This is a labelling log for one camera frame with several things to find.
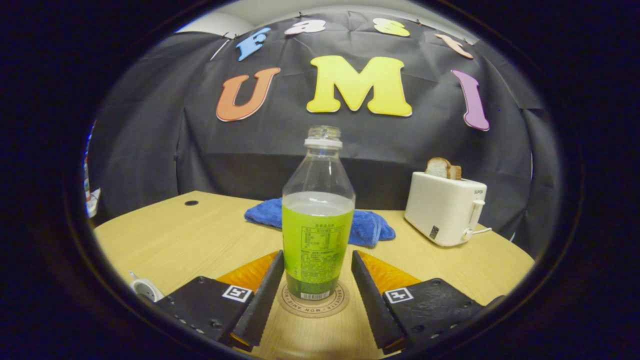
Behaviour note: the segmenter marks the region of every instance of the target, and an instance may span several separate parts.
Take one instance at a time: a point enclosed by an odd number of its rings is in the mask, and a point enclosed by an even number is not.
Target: black cloth
[[[380,33],[373,19],[397,20],[408,37]],[[262,48],[243,61],[235,40],[179,33],[158,44],[116,84],[97,116],[89,151],[92,188],[101,187],[106,218],[193,190],[266,200],[302,160],[313,125],[342,131],[342,162],[360,209],[404,209],[414,171],[440,156],[462,166],[463,177],[485,183],[480,223],[532,256],[554,226],[559,179],[551,119],[525,78],[482,41],[464,43],[469,60],[435,36],[441,33],[388,15],[344,12],[306,15],[325,20],[317,33],[286,36],[300,19],[268,25]],[[211,60],[212,55],[220,50]],[[357,111],[341,102],[335,113],[309,113],[318,56],[339,55],[357,71],[375,56],[401,60],[409,117]],[[243,120],[222,122],[216,106],[222,84],[248,75],[236,104],[253,93],[260,70],[279,67],[262,107]],[[479,83],[487,132],[466,125],[465,98],[451,70]]]

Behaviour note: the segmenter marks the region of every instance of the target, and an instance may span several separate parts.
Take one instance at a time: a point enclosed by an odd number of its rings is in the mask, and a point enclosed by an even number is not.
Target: blue towel
[[[262,224],[282,228],[282,198],[262,202],[244,213],[244,218],[254,224]],[[353,223],[349,234],[349,243],[359,246],[374,247],[378,240],[391,240],[396,232],[387,221],[371,211],[356,210],[353,212]]]

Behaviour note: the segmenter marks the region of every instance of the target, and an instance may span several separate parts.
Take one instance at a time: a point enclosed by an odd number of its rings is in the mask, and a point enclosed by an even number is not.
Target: white plug
[[[133,278],[131,289],[136,294],[141,294],[153,302],[157,302],[164,297],[160,290],[148,279],[139,279],[133,271],[129,271]]]

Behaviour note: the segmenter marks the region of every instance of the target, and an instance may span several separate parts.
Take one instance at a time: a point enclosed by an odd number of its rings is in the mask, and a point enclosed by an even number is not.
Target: wooden table
[[[186,206],[197,200],[195,206]],[[215,279],[251,260],[282,249],[279,229],[247,222],[244,212],[260,201],[191,192],[132,211],[98,226],[95,234],[120,277],[150,279],[165,295],[203,275]],[[351,299],[339,314],[300,318],[280,307],[269,314],[254,356],[266,359],[378,359],[360,293],[351,274],[351,253],[361,250],[420,280],[440,277],[486,305],[509,293],[533,266],[523,250],[493,231],[466,244],[441,248],[403,217],[404,211],[376,210],[396,230],[395,240],[373,249],[347,246],[340,281]]]

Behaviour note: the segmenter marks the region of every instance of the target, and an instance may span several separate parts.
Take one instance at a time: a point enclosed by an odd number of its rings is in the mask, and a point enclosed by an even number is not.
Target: foam letter
[[[333,98],[337,87],[344,102],[352,111],[358,110],[373,87],[373,99],[367,107],[372,113],[410,116],[411,105],[404,99],[400,69],[404,63],[398,59],[377,56],[369,60],[358,73],[341,56],[320,56],[311,60],[318,68],[316,95],[307,103],[312,113],[332,113],[340,108],[340,101]]]
[[[236,96],[238,90],[240,90],[240,85],[242,85],[249,76],[240,75],[225,81],[225,83],[222,84],[224,89],[222,90],[220,100],[218,100],[218,107],[216,108],[216,116],[218,116],[218,119],[222,121],[241,120],[258,111],[262,103],[264,103],[264,99],[267,97],[271,79],[279,72],[279,67],[272,67],[256,72],[255,78],[258,79],[258,81],[253,89],[253,95],[251,95],[251,99],[249,99],[246,104],[240,106],[236,106]]]
[[[375,24],[373,27],[381,33],[397,35],[399,37],[409,36],[409,31],[398,21],[377,17],[373,19],[373,23]]]
[[[300,33],[317,33],[325,29],[324,20],[307,20],[294,24],[293,27],[287,29],[284,33],[287,35],[294,35]]]
[[[465,95],[465,102],[467,103],[467,112],[464,115],[465,122],[470,127],[474,127],[482,131],[488,131],[489,122],[484,117],[477,80],[458,70],[451,70],[451,72],[460,81],[462,92]]]
[[[468,52],[464,51],[462,49],[462,44],[453,40],[452,38],[448,37],[447,35],[443,35],[443,34],[436,34],[437,38],[441,38],[445,44],[447,44],[451,49],[453,49],[453,51],[455,51],[456,53],[466,57],[466,58],[474,58],[473,55],[469,54]]]
[[[267,36],[263,33],[271,30],[271,28],[264,28],[257,33],[251,35],[250,37],[244,39],[240,44],[237,44],[236,47],[240,48],[240,57],[238,61],[242,61],[247,56],[256,52],[256,50],[262,47],[262,44],[258,44],[259,42],[263,42]]]

